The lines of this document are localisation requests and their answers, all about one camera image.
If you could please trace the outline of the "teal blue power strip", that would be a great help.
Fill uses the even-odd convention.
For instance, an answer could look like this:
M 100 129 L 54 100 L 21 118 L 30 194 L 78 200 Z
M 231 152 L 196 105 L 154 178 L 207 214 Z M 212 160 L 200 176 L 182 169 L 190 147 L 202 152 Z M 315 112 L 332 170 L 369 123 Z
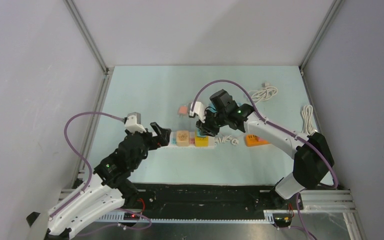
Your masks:
M 215 113 L 215 112 L 217 111 L 212 103 L 210 103 L 210 104 L 208 105 L 208 107 L 209 107 L 209 110 L 210 110 L 211 112 L 213 112 L 213 113 Z

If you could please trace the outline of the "white multicolour power strip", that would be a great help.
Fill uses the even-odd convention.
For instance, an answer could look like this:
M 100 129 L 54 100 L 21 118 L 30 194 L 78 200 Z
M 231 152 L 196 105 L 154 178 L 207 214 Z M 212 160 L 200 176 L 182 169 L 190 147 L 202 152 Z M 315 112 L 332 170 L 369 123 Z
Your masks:
M 175 149 L 175 148 L 181 148 L 181 149 L 214 149 L 216 147 L 216 141 L 215 137 L 209 136 L 209 146 L 208 147 L 196 147 L 195 146 L 195 132 L 190 131 L 190 145 L 186 147 L 181 147 L 176 145 L 176 131 L 172 132 L 170 135 L 170 143 L 168 146 L 163 146 L 163 148 L 166 149 Z

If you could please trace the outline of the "small teal plug adapter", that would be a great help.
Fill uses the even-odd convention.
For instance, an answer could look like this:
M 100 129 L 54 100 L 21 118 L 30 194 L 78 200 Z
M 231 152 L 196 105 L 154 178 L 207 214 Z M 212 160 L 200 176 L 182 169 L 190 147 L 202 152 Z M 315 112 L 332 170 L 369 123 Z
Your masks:
M 198 138 L 205 138 L 205 137 L 206 137 L 206 135 L 202 134 L 199 130 L 197 130 L 197 131 L 195 132 L 195 135 L 196 135 L 196 137 L 198 137 Z

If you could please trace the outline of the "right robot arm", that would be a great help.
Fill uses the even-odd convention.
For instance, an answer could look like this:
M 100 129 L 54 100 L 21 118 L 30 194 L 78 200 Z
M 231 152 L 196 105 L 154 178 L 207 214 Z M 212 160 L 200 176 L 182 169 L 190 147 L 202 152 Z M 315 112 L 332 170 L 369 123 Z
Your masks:
M 314 189 L 333 168 L 333 156 L 322 134 L 289 131 L 263 117 L 253 106 L 238 105 L 223 89 L 210 101 L 209 107 L 197 101 L 190 104 L 189 117 L 198 117 L 196 127 L 201 135 L 214 137 L 220 128 L 228 126 L 268 141 L 293 159 L 292 172 L 270 191 L 275 208 L 283 209 L 296 193 Z

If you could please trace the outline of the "beige cube socket adapter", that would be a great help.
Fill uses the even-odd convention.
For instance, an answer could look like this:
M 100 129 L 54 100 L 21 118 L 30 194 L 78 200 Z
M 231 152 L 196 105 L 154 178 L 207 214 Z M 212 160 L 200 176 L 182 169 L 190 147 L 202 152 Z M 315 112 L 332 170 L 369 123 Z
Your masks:
M 175 140 L 178 147 L 188 147 L 190 145 L 190 132 L 187 130 L 178 130 L 175 135 Z

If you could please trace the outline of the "pink usb charger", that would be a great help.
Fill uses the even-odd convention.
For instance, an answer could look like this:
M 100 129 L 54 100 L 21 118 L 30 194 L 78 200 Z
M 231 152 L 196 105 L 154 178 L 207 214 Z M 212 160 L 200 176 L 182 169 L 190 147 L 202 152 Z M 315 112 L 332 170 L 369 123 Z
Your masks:
M 186 105 L 182 105 L 178 109 L 178 115 L 181 117 L 186 117 L 189 115 L 189 108 Z

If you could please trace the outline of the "yellow cube socket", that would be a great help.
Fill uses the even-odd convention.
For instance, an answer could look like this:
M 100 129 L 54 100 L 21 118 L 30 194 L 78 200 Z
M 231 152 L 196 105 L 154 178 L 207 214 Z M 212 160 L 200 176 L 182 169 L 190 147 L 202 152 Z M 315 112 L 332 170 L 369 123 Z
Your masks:
M 209 137 L 208 136 L 195 136 L 194 145 L 197 148 L 205 148 L 209 146 Z

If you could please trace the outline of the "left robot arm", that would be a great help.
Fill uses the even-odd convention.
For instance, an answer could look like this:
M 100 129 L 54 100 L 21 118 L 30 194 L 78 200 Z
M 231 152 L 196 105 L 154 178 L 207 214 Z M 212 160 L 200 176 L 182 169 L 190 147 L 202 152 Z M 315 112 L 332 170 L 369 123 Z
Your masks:
M 94 168 L 85 182 L 50 210 L 29 214 L 27 239 L 71 240 L 108 212 L 134 207 L 139 191 L 128 178 L 150 151 L 170 143 L 172 133 L 156 122 L 150 125 L 152 132 L 128 127 L 118 147 Z

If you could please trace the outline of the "orange power strip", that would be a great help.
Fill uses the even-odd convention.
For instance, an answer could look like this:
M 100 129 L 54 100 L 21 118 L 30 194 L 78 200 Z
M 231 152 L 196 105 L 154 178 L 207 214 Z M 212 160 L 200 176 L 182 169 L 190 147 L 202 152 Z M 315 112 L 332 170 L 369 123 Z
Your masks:
M 268 142 L 267 140 L 262 139 L 256 135 L 253 135 L 253 134 L 246 135 L 246 137 L 244 138 L 244 141 L 245 141 L 245 145 L 247 147 L 257 147 L 257 146 L 263 146 L 263 145 L 269 145 L 270 144 L 270 142 Z

